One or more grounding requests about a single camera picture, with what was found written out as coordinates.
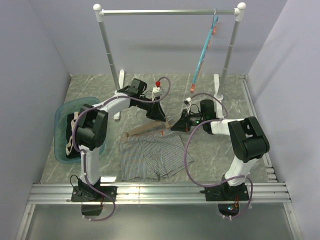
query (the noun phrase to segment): horizontal rod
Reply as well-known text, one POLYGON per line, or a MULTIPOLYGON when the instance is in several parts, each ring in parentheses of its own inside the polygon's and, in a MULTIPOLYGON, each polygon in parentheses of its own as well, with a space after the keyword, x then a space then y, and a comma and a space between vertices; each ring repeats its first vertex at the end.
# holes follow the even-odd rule
POLYGON ((215 9, 197 9, 197 10, 102 10, 106 15, 234 15, 235 10, 215 10, 215 9))

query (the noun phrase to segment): white wall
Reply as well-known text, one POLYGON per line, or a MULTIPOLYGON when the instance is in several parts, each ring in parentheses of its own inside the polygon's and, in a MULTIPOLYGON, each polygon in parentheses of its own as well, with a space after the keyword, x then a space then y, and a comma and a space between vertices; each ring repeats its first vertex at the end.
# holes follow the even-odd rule
POLYGON ((248 84, 306 240, 320 237, 320 1, 288 0, 248 84))
POLYGON ((0 235, 14 239, 70 76, 28 0, 0 0, 0 235))
MULTIPOLYGON (((247 74, 287 0, 245 0, 229 73, 247 74)), ((233 9, 241 0, 30 0, 67 70, 110 73, 93 5, 109 10, 233 9)), ((118 70, 194 73, 212 16, 105 16, 118 70)), ((221 15, 202 73, 222 73, 235 18, 221 15)))

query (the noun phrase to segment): white ball cap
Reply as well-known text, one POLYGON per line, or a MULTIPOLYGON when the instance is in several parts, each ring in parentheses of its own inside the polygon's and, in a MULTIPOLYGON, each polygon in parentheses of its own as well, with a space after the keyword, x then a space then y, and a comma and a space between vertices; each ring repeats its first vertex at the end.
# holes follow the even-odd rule
POLYGON ((238 9, 241 9, 241 10, 243 10, 243 9, 246 9, 246 7, 247 7, 247 5, 244 3, 244 2, 240 2, 239 4, 238 4, 238 6, 236 6, 238 9))
POLYGON ((95 10, 95 11, 101 11, 101 10, 102 10, 102 7, 101 7, 100 4, 95 4, 95 5, 93 5, 93 10, 95 10))

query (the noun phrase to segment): back wall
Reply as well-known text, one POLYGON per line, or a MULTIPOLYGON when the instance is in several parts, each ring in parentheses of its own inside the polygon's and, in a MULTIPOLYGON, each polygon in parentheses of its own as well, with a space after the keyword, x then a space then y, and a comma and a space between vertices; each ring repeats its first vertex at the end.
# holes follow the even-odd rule
MULTIPOLYGON (((248 74, 287 0, 246 0, 229 73, 248 74)), ((72 74, 110 73, 93 5, 106 10, 233 9, 241 0, 30 0, 72 74)), ((220 15, 202 73, 222 73, 235 17, 220 15)), ((212 24, 210 15, 105 16, 118 70, 193 73, 212 24)))

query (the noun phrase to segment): camera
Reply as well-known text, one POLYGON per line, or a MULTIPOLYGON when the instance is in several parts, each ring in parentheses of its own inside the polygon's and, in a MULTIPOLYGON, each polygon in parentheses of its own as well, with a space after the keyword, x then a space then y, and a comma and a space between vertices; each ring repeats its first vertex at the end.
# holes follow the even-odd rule
MULTIPOLYGON (((217 119, 214 101, 210 99, 201 100, 198 113, 191 112, 191 110, 188 113, 188 110, 184 109, 180 119, 171 127, 171 131, 189 132, 192 126, 214 119, 217 119)), ((205 132, 212 134, 210 122, 205 123, 202 127, 205 132)))

